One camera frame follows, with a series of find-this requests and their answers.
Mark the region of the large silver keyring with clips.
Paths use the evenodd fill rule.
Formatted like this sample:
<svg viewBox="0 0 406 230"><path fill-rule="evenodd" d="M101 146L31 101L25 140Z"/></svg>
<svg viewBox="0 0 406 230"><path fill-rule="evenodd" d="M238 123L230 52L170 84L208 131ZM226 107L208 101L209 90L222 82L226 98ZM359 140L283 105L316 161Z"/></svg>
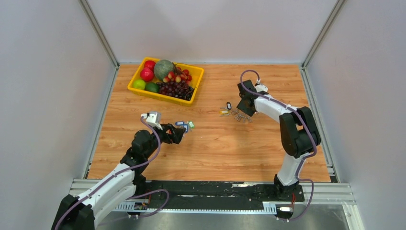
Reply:
<svg viewBox="0 0 406 230"><path fill-rule="evenodd" d="M231 115L234 117L235 120L237 120L238 122L242 121L243 123L252 123L252 119L246 115L245 113L243 113L242 111L235 109L235 110L231 110L230 111Z"/></svg>

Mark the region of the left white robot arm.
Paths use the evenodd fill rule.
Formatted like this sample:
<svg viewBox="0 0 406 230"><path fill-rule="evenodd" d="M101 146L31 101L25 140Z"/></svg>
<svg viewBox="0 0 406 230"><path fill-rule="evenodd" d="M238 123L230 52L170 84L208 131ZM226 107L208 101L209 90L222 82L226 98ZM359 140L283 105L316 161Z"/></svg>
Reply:
<svg viewBox="0 0 406 230"><path fill-rule="evenodd" d="M137 131L126 154L107 176L85 192L61 200L51 228L94 230L126 199L148 196L142 172L158 156L163 143L180 144L185 132L186 128L172 124Z"/></svg>

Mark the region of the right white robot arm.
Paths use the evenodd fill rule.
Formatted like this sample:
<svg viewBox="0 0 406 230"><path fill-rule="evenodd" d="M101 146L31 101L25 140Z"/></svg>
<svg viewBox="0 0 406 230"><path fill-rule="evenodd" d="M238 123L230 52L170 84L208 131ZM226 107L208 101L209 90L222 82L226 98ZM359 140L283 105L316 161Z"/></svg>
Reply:
<svg viewBox="0 0 406 230"><path fill-rule="evenodd" d="M297 189L305 160L316 153L320 134L309 107L294 107L273 98L262 84L246 80L238 85L238 110L248 116L262 113L280 125L281 143L286 152L281 169L274 176L271 195L279 200L291 198Z"/></svg>

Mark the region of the pile of coloured tagged keys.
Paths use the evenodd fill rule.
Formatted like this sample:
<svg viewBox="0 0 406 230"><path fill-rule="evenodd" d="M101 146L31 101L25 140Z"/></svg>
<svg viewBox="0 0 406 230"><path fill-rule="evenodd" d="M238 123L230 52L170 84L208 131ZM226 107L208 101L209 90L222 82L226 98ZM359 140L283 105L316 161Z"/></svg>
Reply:
<svg viewBox="0 0 406 230"><path fill-rule="evenodd" d="M185 129L185 133L188 133L195 128L195 124L192 121L177 121L175 122L175 125L183 127Z"/></svg>

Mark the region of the purple grape bunch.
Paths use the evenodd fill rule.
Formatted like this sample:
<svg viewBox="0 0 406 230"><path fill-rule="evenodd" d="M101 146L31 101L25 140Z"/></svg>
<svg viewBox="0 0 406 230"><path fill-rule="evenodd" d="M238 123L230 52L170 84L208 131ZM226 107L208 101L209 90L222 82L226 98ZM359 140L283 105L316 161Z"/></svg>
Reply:
<svg viewBox="0 0 406 230"><path fill-rule="evenodd" d="M194 93L194 88L185 81L158 82L157 85L159 88L158 93L186 101L190 101Z"/></svg>

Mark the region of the dark green lime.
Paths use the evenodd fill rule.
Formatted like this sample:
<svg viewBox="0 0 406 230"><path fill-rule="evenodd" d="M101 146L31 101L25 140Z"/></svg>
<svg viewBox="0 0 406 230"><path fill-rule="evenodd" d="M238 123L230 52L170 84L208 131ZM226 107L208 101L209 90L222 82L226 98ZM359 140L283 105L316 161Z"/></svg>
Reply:
<svg viewBox="0 0 406 230"><path fill-rule="evenodd" d="M149 82L145 86L145 91L152 92L152 93L159 93L160 86L154 82Z"/></svg>

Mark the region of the red lychee cluster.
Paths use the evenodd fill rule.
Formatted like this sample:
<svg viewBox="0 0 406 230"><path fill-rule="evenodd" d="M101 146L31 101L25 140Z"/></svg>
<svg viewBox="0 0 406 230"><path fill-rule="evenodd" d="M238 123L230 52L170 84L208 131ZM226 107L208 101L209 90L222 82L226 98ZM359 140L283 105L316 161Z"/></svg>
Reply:
<svg viewBox="0 0 406 230"><path fill-rule="evenodd" d="M176 82L191 86L192 76L188 69L181 69L180 67L176 67L174 72L169 72L169 74L163 79L163 82Z"/></svg>

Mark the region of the light green lime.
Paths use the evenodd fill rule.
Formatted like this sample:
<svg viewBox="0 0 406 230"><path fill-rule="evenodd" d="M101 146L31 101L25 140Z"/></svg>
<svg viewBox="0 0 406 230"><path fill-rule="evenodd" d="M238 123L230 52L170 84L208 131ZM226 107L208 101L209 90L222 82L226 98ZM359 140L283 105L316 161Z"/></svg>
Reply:
<svg viewBox="0 0 406 230"><path fill-rule="evenodd" d="M144 90L146 87L146 82L143 79L134 80L132 87L137 90Z"/></svg>

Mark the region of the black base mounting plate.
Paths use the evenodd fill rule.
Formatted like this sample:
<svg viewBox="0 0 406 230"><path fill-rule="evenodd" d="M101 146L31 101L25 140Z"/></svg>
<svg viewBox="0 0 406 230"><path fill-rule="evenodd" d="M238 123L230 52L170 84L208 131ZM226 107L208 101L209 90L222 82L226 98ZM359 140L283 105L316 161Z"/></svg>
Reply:
<svg viewBox="0 0 406 230"><path fill-rule="evenodd" d="M151 181L135 192L149 208L187 211L265 211L267 204L304 202L302 187L289 199L271 195L274 184L210 181Z"/></svg>

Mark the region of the green melon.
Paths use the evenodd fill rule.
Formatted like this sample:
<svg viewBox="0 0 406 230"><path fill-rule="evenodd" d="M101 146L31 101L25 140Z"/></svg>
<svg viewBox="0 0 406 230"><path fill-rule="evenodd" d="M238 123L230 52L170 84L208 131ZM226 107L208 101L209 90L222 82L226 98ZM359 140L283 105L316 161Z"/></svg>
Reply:
<svg viewBox="0 0 406 230"><path fill-rule="evenodd" d="M154 66L154 74L159 81L163 81L171 71L175 71L175 65L166 59L159 60Z"/></svg>

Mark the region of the red apple front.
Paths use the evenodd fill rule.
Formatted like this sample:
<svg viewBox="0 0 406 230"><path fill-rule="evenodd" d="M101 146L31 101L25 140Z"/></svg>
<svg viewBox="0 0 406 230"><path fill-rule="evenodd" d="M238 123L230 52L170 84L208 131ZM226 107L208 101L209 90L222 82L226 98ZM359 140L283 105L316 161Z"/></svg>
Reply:
<svg viewBox="0 0 406 230"><path fill-rule="evenodd" d="M145 67L145 68L143 68L141 71L140 71L140 78L143 80L143 81L145 81L145 82L150 82L150 81L152 81L153 79L154 79L154 77L155 77L155 74L154 74L154 72L153 72L153 70L151 70L150 68L148 68L148 67Z"/></svg>

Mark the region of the red apple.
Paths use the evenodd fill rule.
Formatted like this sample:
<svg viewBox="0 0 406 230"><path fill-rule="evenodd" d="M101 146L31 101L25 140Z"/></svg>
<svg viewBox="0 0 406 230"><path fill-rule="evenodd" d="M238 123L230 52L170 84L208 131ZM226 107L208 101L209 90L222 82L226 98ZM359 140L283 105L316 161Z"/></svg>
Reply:
<svg viewBox="0 0 406 230"><path fill-rule="evenodd" d="M154 77L155 77L155 74L154 74L154 72L153 72L153 70L151 70L150 68L148 68L148 67L145 67L145 68L143 68L141 71L140 71L140 78L143 80L143 81L145 81L145 82L150 82L150 81L152 81L153 79L154 79Z"/></svg>
<svg viewBox="0 0 406 230"><path fill-rule="evenodd" d="M151 71L154 71L155 64L156 64L155 61L153 61L153 60L147 60L147 61L144 63L144 68L148 68L148 69L150 69Z"/></svg>

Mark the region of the red apple back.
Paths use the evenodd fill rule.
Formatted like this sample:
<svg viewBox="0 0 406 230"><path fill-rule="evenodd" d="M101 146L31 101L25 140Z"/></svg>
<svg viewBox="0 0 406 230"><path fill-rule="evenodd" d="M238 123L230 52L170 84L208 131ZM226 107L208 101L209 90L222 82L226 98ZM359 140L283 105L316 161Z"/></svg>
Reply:
<svg viewBox="0 0 406 230"><path fill-rule="evenodd" d="M148 68L148 69L150 69L151 71L154 71L155 64L156 64L155 61L153 61L153 60L147 60L147 61L144 63L144 68Z"/></svg>

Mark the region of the aluminium frame rail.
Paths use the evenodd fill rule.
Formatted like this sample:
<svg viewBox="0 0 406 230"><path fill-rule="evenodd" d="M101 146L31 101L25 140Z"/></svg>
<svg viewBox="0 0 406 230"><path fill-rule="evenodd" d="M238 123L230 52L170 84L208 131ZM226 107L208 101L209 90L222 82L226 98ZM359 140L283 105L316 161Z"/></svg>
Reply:
<svg viewBox="0 0 406 230"><path fill-rule="evenodd" d="M147 191L165 189L169 201L163 212L276 214L281 207L294 205L355 205L349 184L301 183L294 198L276 198L273 183L147 181Z"/></svg>

